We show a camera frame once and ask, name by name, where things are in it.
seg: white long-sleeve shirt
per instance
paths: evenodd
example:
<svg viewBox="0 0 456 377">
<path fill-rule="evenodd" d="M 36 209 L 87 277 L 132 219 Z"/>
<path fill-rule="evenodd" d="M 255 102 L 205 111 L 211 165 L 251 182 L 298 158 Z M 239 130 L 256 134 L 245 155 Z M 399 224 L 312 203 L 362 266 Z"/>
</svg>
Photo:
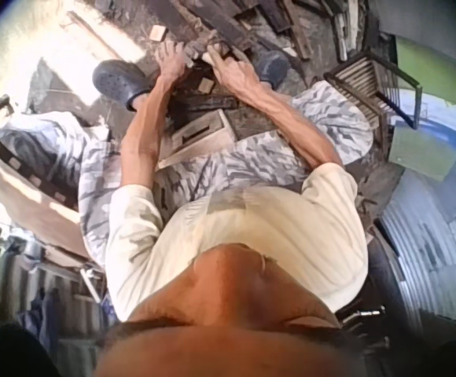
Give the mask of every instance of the white long-sleeve shirt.
<svg viewBox="0 0 456 377">
<path fill-rule="evenodd" d="M 360 291 L 368 271 L 357 185 L 340 166 L 317 168 L 299 195 L 284 188 L 219 192 L 180 208 L 164 227 L 149 188 L 112 197 L 106 250 L 108 289 L 126 320 L 189 262 L 221 243 L 245 243 L 273 258 L 336 312 Z"/>
</svg>

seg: nose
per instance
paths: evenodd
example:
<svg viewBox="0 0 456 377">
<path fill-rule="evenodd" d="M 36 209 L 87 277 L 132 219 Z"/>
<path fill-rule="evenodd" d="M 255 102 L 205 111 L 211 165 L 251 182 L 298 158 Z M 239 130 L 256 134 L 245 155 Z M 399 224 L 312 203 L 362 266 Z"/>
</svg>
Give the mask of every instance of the nose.
<svg viewBox="0 0 456 377">
<path fill-rule="evenodd" d="M 196 318 L 203 325 L 255 327 L 262 320 L 265 260 L 245 245 L 222 245 L 193 264 L 188 291 Z"/>
</svg>

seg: scrap wood pile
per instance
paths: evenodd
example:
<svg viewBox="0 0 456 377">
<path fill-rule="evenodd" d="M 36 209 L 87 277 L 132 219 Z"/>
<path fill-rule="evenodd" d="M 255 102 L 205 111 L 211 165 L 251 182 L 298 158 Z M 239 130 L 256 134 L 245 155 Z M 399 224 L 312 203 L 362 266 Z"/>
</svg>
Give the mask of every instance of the scrap wood pile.
<svg viewBox="0 0 456 377">
<path fill-rule="evenodd" d="M 303 64 L 312 58 L 313 48 L 307 31 L 302 26 L 301 9 L 307 9 L 329 18 L 337 28 L 338 55 L 346 60 L 357 50 L 359 22 L 358 0 L 145 0 L 146 10 L 154 15 L 160 24 L 154 25 L 149 37 L 160 42 L 166 33 L 172 33 L 177 41 L 186 44 L 186 52 L 194 61 L 210 64 L 206 54 L 207 45 L 218 47 L 221 54 L 232 53 L 238 60 L 250 60 L 256 45 L 259 49 L 280 50 L 287 56 L 292 68 L 308 87 L 311 77 L 307 77 Z M 264 35 L 252 30 L 246 20 L 255 11 L 267 20 L 276 35 L 287 35 L 294 44 L 293 48 L 284 48 L 272 42 Z M 204 74 L 196 90 L 209 95 L 213 89 L 213 76 Z M 184 101 L 176 101 L 182 110 L 202 111 L 214 108 L 233 108 L 234 102 L 226 97 L 210 96 L 209 105 L 200 105 L 198 99 L 190 96 Z"/>
</svg>

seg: camouflage pants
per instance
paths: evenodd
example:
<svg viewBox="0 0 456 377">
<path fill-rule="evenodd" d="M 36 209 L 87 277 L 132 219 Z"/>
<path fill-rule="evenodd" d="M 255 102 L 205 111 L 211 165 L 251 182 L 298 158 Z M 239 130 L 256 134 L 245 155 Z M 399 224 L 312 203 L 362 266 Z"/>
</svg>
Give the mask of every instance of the camouflage pants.
<svg viewBox="0 0 456 377">
<path fill-rule="evenodd" d="M 363 157 L 373 143 L 364 115 L 325 81 L 291 100 L 324 132 L 344 164 Z M 201 156 L 156 173 L 155 203 L 167 222 L 181 206 L 227 189 L 255 185 L 300 187 L 309 167 L 277 131 L 249 137 L 235 147 Z M 118 146 L 92 141 L 83 153 L 79 181 L 79 212 L 86 248 L 101 266 L 108 239 L 108 210 L 121 177 Z"/>
</svg>

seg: corrugated metal sheet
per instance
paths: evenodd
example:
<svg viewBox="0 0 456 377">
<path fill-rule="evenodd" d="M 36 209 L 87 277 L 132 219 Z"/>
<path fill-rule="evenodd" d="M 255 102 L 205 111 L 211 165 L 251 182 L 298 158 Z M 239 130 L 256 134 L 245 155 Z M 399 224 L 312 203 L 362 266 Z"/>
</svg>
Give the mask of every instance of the corrugated metal sheet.
<svg viewBox="0 0 456 377">
<path fill-rule="evenodd" d="M 56 287 L 61 300 L 61 338 L 57 366 L 65 377 L 90 376 L 97 360 L 95 339 L 108 327 L 100 306 L 76 296 L 81 277 L 66 269 L 42 266 L 29 273 L 21 265 L 21 256 L 0 257 L 0 321 L 15 319 L 17 312 L 29 309 L 39 288 Z"/>
<path fill-rule="evenodd" d="M 451 183 L 447 199 L 455 200 Z M 406 170 L 382 217 L 406 277 L 399 287 L 408 319 L 421 334 L 422 310 L 456 320 L 456 219 L 445 220 L 438 200 L 427 178 Z"/>
</svg>

